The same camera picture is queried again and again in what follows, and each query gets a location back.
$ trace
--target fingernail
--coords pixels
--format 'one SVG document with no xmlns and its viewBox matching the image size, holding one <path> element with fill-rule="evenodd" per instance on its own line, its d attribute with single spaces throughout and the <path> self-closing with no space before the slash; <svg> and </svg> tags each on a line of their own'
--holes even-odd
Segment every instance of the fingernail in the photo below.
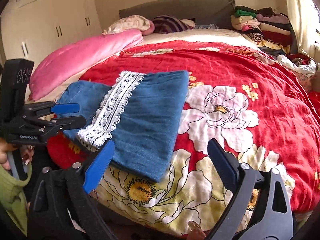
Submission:
<svg viewBox="0 0 320 240">
<path fill-rule="evenodd" d="M 30 156 L 28 155 L 28 154 L 25 154 L 23 157 L 22 157 L 22 160 L 23 161 L 26 161 L 27 159 L 29 159 L 30 158 Z"/>
</svg>

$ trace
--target white curtain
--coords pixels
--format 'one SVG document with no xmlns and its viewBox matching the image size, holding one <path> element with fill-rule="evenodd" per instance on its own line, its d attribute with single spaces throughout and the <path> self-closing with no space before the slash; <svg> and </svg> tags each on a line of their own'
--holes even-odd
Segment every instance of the white curtain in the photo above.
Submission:
<svg viewBox="0 0 320 240">
<path fill-rule="evenodd" d="M 298 50 L 315 57 L 316 23 L 319 18 L 312 0 L 287 0 L 288 17 L 297 37 Z"/>
</svg>

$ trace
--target purple striped cloth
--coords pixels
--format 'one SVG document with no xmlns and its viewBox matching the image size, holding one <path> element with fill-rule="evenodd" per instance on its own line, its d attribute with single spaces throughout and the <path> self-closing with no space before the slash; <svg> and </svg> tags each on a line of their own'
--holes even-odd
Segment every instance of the purple striped cloth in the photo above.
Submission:
<svg viewBox="0 0 320 240">
<path fill-rule="evenodd" d="M 186 25 L 176 17 L 170 15 L 161 15 L 152 20 L 155 25 L 155 33 L 175 33 L 185 30 L 191 30 L 193 27 Z"/>
</svg>

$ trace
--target headboard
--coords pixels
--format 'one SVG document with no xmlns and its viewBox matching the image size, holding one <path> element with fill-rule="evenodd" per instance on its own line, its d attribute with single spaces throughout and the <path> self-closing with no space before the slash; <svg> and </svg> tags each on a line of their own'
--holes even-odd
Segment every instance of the headboard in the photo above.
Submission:
<svg viewBox="0 0 320 240">
<path fill-rule="evenodd" d="M 198 25 L 216 24 L 232 29 L 230 15 L 234 14 L 235 0 L 157 0 L 119 11 L 120 18 L 141 15 L 152 20 L 159 15 L 178 19 L 195 19 Z"/>
</svg>

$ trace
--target white lace trim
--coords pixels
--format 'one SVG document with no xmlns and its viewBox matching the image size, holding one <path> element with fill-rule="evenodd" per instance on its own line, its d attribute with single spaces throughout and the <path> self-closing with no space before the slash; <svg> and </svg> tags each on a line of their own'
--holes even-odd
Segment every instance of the white lace trim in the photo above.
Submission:
<svg viewBox="0 0 320 240">
<path fill-rule="evenodd" d="M 128 104 L 132 91 L 144 78 L 143 73 L 122 71 L 112 86 L 112 89 L 104 96 L 93 118 L 92 124 L 77 132 L 78 140 L 90 151 L 97 151 L 101 145 L 111 139 L 111 132 L 120 122 L 120 114 Z"/>
</svg>

